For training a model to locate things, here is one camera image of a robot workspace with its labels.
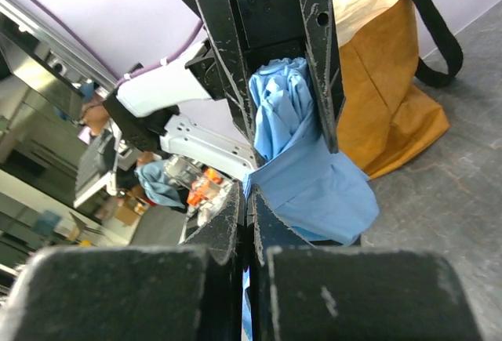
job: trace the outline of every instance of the purple cable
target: purple cable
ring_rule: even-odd
[[[191,32],[190,36],[188,37],[187,41],[172,55],[166,57],[167,64],[170,62],[176,60],[182,53],[184,53],[188,47],[192,44],[192,42],[197,38],[198,33],[202,29],[202,21],[199,21],[197,25],[195,26],[194,30]],[[120,87],[120,85],[123,85],[125,82],[128,80],[132,80],[133,78],[139,77],[142,74],[148,73],[150,71],[153,71],[154,69],[160,68],[162,66],[161,61],[158,61],[157,63],[148,65],[144,68],[138,69],[137,71],[134,71],[133,73],[129,74],[129,78],[125,78],[122,76],[115,85],[115,88]]]
[[[45,5],[43,5],[41,2],[38,0],[29,0],[33,4],[35,4],[38,8],[40,8],[41,11],[43,11],[47,16],[52,18],[57,24],[59,24],[75,41],[77,41],[84,49],[86,49],[94,58],[96,61],[101,64],[101,66],[106,69],[110,74],[112,74],[114,77],[118,78],[117,72],[113,71],[110,66],[106,64],[106,62],[99,56],[93,49],[91,49],[83,40],[80,39],[78,35],[72,29],[69,28],[60,18],[58,18],[54,13],[52,13]],[[190,47],[191,43],[195,40],[197,37],[198,33],[202,29],[202,21],[199,21],[197,23],[197,26],[195,26],[195,29],[192,31],[190,36],[188,37],[187,41],[172,55],[168,56],[167,62],[170,63],[171,61],[174,61],[177,59],[185,50]],[[154,69],[157,69],[161,67],[160,61],[156,64],[152,64],[150,66],[147,66],[145,68],[141,68],[138,71],[134,71],[132,74],[130,74],[130,78],[136,78],[142,74],[145,74],[149,71],[152,71]],[[126,82],[124,77],[120,78],[117,82],[117,85],[115,88],[118,88],[120,85],[122,85],[124,82]]]

